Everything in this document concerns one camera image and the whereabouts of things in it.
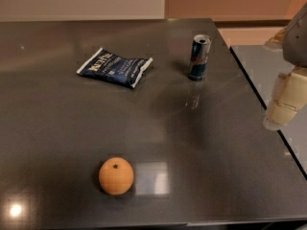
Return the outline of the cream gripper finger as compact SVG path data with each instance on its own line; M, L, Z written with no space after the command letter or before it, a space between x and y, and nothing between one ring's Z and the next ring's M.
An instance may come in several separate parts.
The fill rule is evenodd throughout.
M307 104L307 68L295 67L280 73L275 81L263 125L268 130L286 126Z
M268 39L264 43L263 47L270 51L281 51L285 33L286 29L285 28L281 29L274 36Z

